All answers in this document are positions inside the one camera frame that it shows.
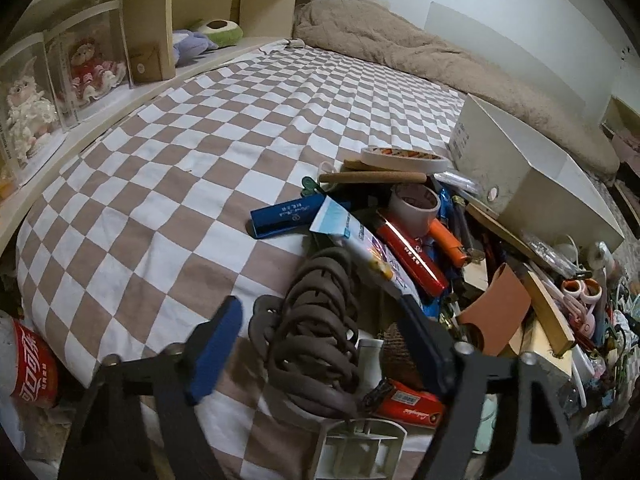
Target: purple plush toy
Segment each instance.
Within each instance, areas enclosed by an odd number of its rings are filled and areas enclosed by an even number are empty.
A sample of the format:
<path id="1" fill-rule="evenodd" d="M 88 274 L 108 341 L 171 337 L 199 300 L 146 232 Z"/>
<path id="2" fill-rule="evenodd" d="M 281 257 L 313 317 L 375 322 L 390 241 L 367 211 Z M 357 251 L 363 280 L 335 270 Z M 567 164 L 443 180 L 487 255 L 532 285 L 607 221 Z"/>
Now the purple plush toy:
<path id="1" fill-rule="evenodd" d="M 174 63 L 183 66 L 207 50 L 216 50 L 218 46 L 200 32 L 174 30 Z"/>

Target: porcelain doll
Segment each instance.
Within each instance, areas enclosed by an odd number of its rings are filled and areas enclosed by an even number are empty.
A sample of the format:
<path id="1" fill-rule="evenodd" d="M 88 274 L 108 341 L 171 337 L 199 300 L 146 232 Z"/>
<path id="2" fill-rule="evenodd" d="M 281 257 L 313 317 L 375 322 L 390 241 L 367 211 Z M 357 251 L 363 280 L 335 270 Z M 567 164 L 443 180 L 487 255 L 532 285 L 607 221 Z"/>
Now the porcelain doll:
<path id="1" fill-rule="evenodd" d="M 78 41 L 70 50 L 71 84 L 81 106 L 98 100 L 119 85 L 127 74 L 123 61 L 104 60 L 94 38 Z"/>
<path id="2" fill-rule="evenodd" d="M 50 137 L 50 132 L 58 122 L 58 114 L 53 103 L 38 91 L 33 75 L 32 57 L 25 63 L 13 83 L 7 85 L 7 117 L 9 149 L 14 150 L 20 166 L 35 155 Z"/>

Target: toothpaste tube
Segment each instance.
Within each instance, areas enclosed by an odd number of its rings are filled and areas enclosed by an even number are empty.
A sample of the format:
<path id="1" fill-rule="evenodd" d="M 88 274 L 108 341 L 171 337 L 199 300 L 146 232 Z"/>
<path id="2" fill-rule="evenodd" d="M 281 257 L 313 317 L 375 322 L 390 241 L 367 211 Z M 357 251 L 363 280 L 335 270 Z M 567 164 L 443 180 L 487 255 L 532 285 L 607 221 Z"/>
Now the toothpaste tube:
<path id="1" fill-rule="evenodd" d="M 330 197 L 322 202 L 309 230 L 328 235 L 334 244 L 347 249 L 361 273 L 393 298 L 409 294 L 420 304 L 414 282 L 389 248 Z"/>

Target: coiled brown cable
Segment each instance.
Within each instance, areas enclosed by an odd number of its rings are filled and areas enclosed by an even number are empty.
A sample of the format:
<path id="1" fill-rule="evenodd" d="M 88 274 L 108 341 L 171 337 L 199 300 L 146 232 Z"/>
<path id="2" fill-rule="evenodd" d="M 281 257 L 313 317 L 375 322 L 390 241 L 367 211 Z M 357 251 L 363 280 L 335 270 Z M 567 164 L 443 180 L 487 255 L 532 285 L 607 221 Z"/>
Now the coiled brown cable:
<path id="1" fill-rule="evenodd" d="M 284 299 L 254 303 L 249 339 L 269 384 L 313 415 L 357 416 L 358 307 L 350 275 L 349 253 L 325 249 L 302 265 Z"/>

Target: brown and white checkered pattern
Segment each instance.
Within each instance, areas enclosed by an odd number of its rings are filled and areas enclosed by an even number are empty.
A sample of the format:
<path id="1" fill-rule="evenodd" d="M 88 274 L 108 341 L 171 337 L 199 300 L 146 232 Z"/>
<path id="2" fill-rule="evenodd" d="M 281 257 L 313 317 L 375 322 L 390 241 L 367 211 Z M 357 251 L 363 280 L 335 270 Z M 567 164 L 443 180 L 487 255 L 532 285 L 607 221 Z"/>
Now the brown and white checkered pattern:
<path id="1" fill-rule="evenodd" d="M 237 296 L 241 337 L 198 418 L 229 476 L 302 478 L 317 421 L 265 385 L 246 326 L 258 295 L 286 291 L 306 237 L 255 240 L 249 212 L 299 196 L 320 162 L 366 146 L 447 155 L 462 105 L 455 91 L 311 48 L 195 77 L 72 160 L 34 204 L 17 243 L 25 311 L 88 384 L 105 355 L 154 355 Z M 407 440 L 398 478 L 424 446 Z"/>

